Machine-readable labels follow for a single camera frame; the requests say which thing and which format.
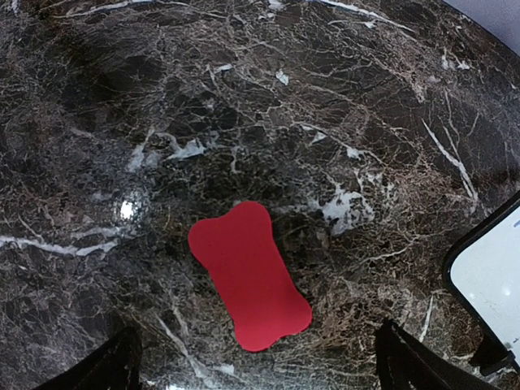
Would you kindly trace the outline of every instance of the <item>red block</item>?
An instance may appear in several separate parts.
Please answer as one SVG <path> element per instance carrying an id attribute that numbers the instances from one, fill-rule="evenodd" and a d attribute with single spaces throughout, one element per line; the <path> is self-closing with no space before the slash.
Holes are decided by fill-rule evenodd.
<path id="1" fill-rule="evenodd" d="M 310 325 L 312 309 L 276 248 L 264 206 L 245 201 L 222 217 L 203 219 L 192 227 L 188 241 L 210 272 L 243 349 L 262 351 Z"/>

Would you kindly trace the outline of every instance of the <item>gray wall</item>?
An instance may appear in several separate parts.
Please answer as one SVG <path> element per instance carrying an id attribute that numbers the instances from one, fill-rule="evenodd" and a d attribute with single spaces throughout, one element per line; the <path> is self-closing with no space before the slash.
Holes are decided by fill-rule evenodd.
<path id="1" fill-rule="evenodd" d="M 445 0 L 520 55 L 520 0 Z"/>

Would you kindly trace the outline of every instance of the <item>black object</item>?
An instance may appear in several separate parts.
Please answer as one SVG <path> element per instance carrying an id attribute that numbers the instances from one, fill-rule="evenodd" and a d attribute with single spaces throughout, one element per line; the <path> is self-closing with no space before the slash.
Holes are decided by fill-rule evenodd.
<path id="1" fill-rule="evenodd" d="M 448 251 L 446 258 L 444 259 L 444 269 L 442 274 L 447 289 L 464 306 L 470 315 L 479 322 L 480 327 L 483 329 L 484 338 L 482 344 L 470 360 L 470 364 L 473 366 L 479 366 L 480 374 L 484 376 L 497 372 L 505 366 L 512 366 L 517 372 L 520 372 L 520 366 L 516 362 L 513 352 L 508 351 L 498 337 L 496 337 L 494 331 L 488 326 L 482 317 L 480 317 L 477 310 L 466 300 L 457 287 L 455 287 L 450 272 L 453 262 L 455 262 L 457 257 L 466 248 L 482 238 L 518 207 L 520 207 L 520 192 L 515 193 L 513 197 L 511 197 L 511 199 L 509 199 L 504 205 L 499 207 L 498 210 L 489 215 L 489 217 L 487 217 L 482 223 L 456 242 Z"/>
<path id="2" fill-rule="evenodd" d="M 499 390 L 435 355 L 392 320 L 375 336 L 382 390 Z"/>
<path id="3" fill-rule="evenodd" d="M 70 370 L 33 390 L 141 390 L 141 339 L 126 327 Z"/>

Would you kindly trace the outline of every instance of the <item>black edge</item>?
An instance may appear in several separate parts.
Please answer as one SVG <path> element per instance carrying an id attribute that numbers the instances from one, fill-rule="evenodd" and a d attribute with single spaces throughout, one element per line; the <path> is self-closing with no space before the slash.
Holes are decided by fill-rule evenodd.
<path id="1" fill-rule="evenodd" d="M 494 213 L 489 215 L 482 223 L 480 223 L 477 227 L 471 229 L 469 233 L 463 236 L 459 241 L 457 241 L 448 251 L 446 257 L 444 258 L 444 265 L 442 270 L 442 276 L 444 280 L 444 284 L 446 288 L 455 296 L 455 298 L 461 302 L 464 308 L 479 322 L 480 327 L 483 329 L 487 335 L 493 339 L 497 344 L 502 345 L 502 342 L 498 339 L 492 329 L 488 326 L 488 324 L 480 317 L 477 310 L 464 298 L 462 293 L 455 287 L 451 278 L 451 269 L 453 262 L 457 259 L 457 257 L 466 250 L 469 246 L 474 244 L 477 240 L 486 235 L 490 230 L 492 230 L 496 225 L 502 222 L 505 218 L 507 218 L 513 211 L 515 211 L 518 207 L 520 207 L 520 191 L 515 193 L 511 199 L 509 199 L 506 203 L 498 208 Z M 511 366 L 520 373 L 520 366 L 518 365 L 516 359 L 511 363 Z"/>

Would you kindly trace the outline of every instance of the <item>brown marble table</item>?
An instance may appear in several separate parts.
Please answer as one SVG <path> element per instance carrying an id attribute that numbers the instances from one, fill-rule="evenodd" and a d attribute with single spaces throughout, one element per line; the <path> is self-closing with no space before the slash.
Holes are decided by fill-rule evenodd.
<path id="1" fill-rule="evenodd" d="M 384 317 L 470 369 L 440 270 L 520 187 L 520 61 L 440 1 L 346 5 L 1 5 L 1 389 L 124 324 L 161 390 L 377 388 Z M 261 353 L 187 244 L 244 200 L 314 311 Z"/>

